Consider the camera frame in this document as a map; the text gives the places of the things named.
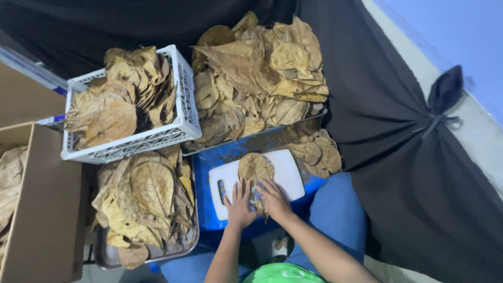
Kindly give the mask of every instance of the blue wall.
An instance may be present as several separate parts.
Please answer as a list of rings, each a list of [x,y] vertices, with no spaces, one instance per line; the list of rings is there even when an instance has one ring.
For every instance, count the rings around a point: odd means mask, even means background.
[[[465,89],[503,127],[502,0],[374,0],[440,70],[463,66]]]

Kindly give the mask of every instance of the cutting board handle hole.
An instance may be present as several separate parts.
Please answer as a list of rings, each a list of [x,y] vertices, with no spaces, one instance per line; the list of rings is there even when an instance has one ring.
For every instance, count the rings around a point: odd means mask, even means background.
[[[222,204],[224,204],[223,198],[226,192],[225,182],[222,179],[220,179],[217,181],[217,186],[218,186],[218,193],[220,194],[220,201],[222,202]]]

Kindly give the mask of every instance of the hand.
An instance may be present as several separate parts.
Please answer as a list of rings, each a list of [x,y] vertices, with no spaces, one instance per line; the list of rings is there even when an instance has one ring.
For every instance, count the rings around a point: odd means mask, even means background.
[[[262,184],[267,190],[256,185],[255,189],[262,194],[266,207],[266,212],[280,225],[284,223],[290,216],[295,214],[292,212],[290,202],[283,193],[283,190],[270,179],[262,179]]]
[[[256,211],[251,211],[249,207],[250,193],[251,193],[251,182],[248,180],[246,183],[246,190],[244,187],[244,179],[239,180],[239,186],[237,182],[234,183],[234,191],[232,191],[232,203],[230,203],[227,198],[227,194],[224,197],[224,204],[227,207],[228,213],[228,225],[229,227],[236,227],[241,231],[248,225],[250,225],[255,218],[259,215]]]

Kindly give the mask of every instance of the person's right hand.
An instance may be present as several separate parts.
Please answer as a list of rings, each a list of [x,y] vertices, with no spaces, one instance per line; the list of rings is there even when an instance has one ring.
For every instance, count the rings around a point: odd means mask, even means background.
[[[264,190],[259,185],[255,185],[264,198],[266,212],[278,223],[282,224],[290,216],[294,216],[290,202],[285,196],[283,190],[270,179],[260,180],[267,190]]]

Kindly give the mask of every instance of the metal tray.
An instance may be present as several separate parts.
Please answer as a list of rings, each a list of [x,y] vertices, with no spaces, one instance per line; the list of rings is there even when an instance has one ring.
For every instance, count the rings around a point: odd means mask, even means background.
[[[189,159],[189,164],[191,167],[191,175],[192,175],[192,180],[194,180],[194,167],[192,166],[192,160],[191,158]],[[192,223],[194,223],[194,229],[193,233],[191,234],[190,232],[188,233],[189,235],[192,235],[192,244],[189,244],[187,241],[183,241],[183,249],[177,250],[174,245],[172,244],[167,244],[167,249],[166,253],[164,253],[163,250],[147,245],[148,250],[149,250],[149,259],[145,261],[145,263],[149,262],[154,262],[158,260],[163,260],[163,259],[170,259],[170,258],[176,258],[180,256],[184,256],[188,253],[190,253],[197,245],[199,242],[199,236],[201,234],[199,230],[199,215],[197,211],[197,195],[195,192],[195,187],[194,183],[192,184],[192,190],[194,193],[194,214],[192,215]],[[119,250],[117,247],[114,247],[112,245],[107,245],[107,233],[109,231],[108,228],[103,229],[100,225],[97,225],[97,240],[96,240],[96,246],[95,246],[95,261],[96,265],[99,266],[101,269],[107,270],[107,269],[113,269],[117,267],[121,267],[120,259],[119,259]]]
[[[302,123],[304,121],[307,121],[307,120],[311,120],[311,119],[314,119],[314,118],[318,118],[318,117],[321,117],[325,114],[328,113],[328,110],[326,107],[324,107],[320,113],[314,115],[314,116],[311,116],[311,117],[307,117],[307,118],[304,118],[302,120],[299,120],[297,122],[295,122],[294,124],[297,124],[297,123]],[[254,134],[251,134],[249,136],[246,136],[244,138],[249,138],[249,137],[252,137],[252,136],[256,136],[256,135],[259,135],[259,134],[263,134],[263,133],[266,133],[266,132],[270,132],[270,131],[273,131],[273,130],[277,130],[277,129],[281,129],[281,128],[285,128],[285,127],[288,127],[290,125],[281,125],[281,126],[277,126],[277,127],[274,127],[274,128],[270,128],[270,129],[267,129],[265,131],[260,131],[258,133],[254,133]],[[214,145],[214,146],[211,146],[211,147],[207,147],[205,149],[201,149],[201,150],[198,150],[198,151],[189,151],[188,149],[185,149],[182,147],[182,155],[185,157],[185,156],[191,156],[191,155],[194,155],[194,154],[197,154],[197,153],[200,153],[200,152],[203,152],[203,151],[207,151],[207,150],[210,150],[210,149],[214,149],[214,148],[217,148],[219,146],[222,146],[222,145],[228,145],[228,144],[231,144],[231,143],[235,143],[237,142],[237,140],[229,140],[229,141],[226,141],[224,143],[221,143],[221,144],[217,144],[217,145]]]

